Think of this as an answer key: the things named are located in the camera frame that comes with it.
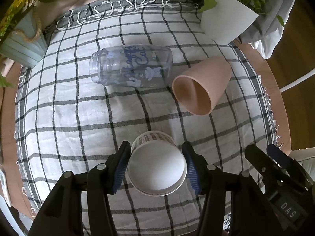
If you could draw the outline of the white floor lamp pole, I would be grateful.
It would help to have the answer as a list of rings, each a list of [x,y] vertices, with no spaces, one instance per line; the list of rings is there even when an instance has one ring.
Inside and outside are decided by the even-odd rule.
[[[305,80],[309,79],[310,77],[312,77],[315,74],[315,69],[312,69],[311,71],[309,71],[307,74],[301,76],[300,78],[298,78],[297,80],[291,82],[290,84],[282,87],[280,89],[280,92],[283,93],[285,91],[288,91],[289,89],[297,86],[298,84],[304,82]]]

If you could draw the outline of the checkered grey white cloth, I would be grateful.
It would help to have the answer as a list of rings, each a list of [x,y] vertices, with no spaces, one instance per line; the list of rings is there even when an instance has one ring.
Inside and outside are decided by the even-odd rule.
[[[150,130],[191,142],[195,152],[228,173],[248,171],[244,149],[277,144],[277,130],[261,77],[233,43],[218,45],[201,30],[186,0],[99,0],[59,16],[47,29],[49,46],[37,66],[24,69],[16,96],[18,166],[35,213],[63,172],[85,173],[123,141]],[[131,44],[169,47],[173,73],[223,56],[232,77],[214,111],[190,114],[171,88],[105,87],[89,76],[90,56]]]

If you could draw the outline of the white paper cup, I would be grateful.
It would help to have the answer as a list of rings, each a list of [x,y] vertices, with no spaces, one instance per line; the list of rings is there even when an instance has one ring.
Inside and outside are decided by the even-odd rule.
[[[134,140],[126,172],[139,192],[162,197],[181,187],[187,164],[172,137],[161,131],[148,131]]]

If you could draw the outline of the light blue ribbed vase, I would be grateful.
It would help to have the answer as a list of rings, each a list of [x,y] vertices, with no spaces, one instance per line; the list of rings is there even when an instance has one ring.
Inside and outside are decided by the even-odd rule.
[[[47,43],[42,33],[41,20],[34,8],[1,41],[1,55],[29,68],[35,67],[46,51]]]

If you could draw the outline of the white plant pot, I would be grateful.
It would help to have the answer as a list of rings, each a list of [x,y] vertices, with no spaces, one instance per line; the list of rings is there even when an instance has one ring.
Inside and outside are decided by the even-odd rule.
[[[215,1],[213,9],[202,12],[201,29],[217,44],[230,43],[258,18],[258,14],[237,0]]]

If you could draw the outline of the pink plastic cup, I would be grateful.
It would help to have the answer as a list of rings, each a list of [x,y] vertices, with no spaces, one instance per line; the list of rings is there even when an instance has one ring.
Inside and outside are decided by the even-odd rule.
[[[231,66],[223,56],[212,56],[177,76],[172,90],[188,112],[207,116],[226,90],[231,73]]]

